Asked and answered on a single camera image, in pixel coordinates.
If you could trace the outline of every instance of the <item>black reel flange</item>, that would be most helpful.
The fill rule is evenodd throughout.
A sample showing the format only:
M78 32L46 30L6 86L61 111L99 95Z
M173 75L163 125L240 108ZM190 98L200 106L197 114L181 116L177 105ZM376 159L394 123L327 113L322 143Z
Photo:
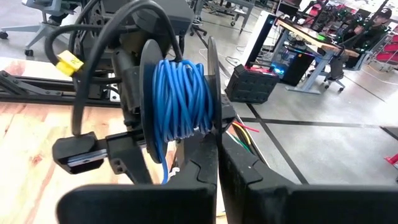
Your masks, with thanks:
M221 81L220 81L220 70L218 66L218 54L216 49L216 43L213 37L209 37L208 41L208 75L205 76L210 87L211 95L214 104L214 115L213 115L213 131L216 136L220 137L222 134L222 111L221 111ZM151 158L156 162L160 163L160 158L156 152L155 145L155 132L154 132L154 108L152 102L153 86L152 81L154 77L154 71L156 65L163 60L162 51L158 43L155 40L147 40L141 53L140 62L140 111L141 111L141 122L142 129L144 131L144 137L147 144L147 152ZM167 143L163 143L163 153L166 155Z

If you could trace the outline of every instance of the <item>wooden surface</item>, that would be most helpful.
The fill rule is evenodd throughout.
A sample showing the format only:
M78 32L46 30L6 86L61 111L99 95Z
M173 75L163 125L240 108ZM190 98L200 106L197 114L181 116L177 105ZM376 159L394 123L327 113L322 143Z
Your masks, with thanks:
M305 39L312 45L315 45L323 50L332 50L334 52L339 52L340 49L334 45L331 44L326 44L321 41L318 41L318 33L315 32L314 30L311 30L307 27L302 27L302 26L292 26L282 20L277 20L277 25L281 25L282 27L288 29L289 31L293 32L294 34L298 35L299 37ZM359 54L356 53L353 50L345 50L344 54L352 56L352 57L358 57Z
M68 80L51 64L0 58L0 70L13 75ZM57 223L59 198L86 184L131 184L125 175L114 175L108 161L101 168L70 175L55 165L51 148L58 138L71 136L71 106L0 103L0 223ZM98 138L126 130L120 109L86 108L83 132L94 131ZM169 144L168 165L175 147ZM144 150L154 182L162 178L162 166ZM223 209L222 198L218 210ZM226 217L217 218L226 223Z

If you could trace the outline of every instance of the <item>person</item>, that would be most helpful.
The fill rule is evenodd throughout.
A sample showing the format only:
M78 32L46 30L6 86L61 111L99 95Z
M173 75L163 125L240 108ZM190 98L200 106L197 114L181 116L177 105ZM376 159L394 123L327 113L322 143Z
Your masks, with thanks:
M384 24L389 21L392 16L391 9L385 8L376 14L374 18L373 26L363 34L363 36L354 44L354 49L364 49L365 44L368 48L372 47L374 44L380 41L380 38L385 33L386 27ZM349 31L344 37L343 40L348 40L349 38L360 34L363 31L363 27L357 26L354 30ZM318 49L318 53L324 55L326 52L322 49ZM330 77L328 80L336 81L342 79L344 77L343 65L346 64L346 67L353 68L357 61L358 57L349 57L348 55L342 55L340 57L333 57L330 60Z
M70 4L69 5L69 10L75 10L79 5L77 4ZM49 19L47 20L47 23L52 25L52 26L60 26L63 19L66 18L69 14L64 13L61 16L53 16L51 15Z

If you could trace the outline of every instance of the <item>chair wheel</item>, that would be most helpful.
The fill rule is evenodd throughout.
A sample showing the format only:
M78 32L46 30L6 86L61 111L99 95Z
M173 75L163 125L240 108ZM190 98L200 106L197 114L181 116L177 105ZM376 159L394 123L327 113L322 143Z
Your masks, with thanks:
M1 32L0 32L0 39L5 40L5 39L7 39L7 38L8 38L8 34L7 34L6 32L1 31Z
M25 55L28 57L33 57L33 50L25 50Z

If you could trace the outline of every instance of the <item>black metal frame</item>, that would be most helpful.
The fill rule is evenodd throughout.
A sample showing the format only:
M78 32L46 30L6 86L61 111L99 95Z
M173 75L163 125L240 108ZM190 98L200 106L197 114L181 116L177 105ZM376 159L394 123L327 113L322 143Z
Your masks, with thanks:
M104 90L99 85L92 85L87 105L120 108L120 103L110 101L109 97L110 90ZM0 71L0 101L72 105L75 101L75 89L72 81L15 77L5 71Z

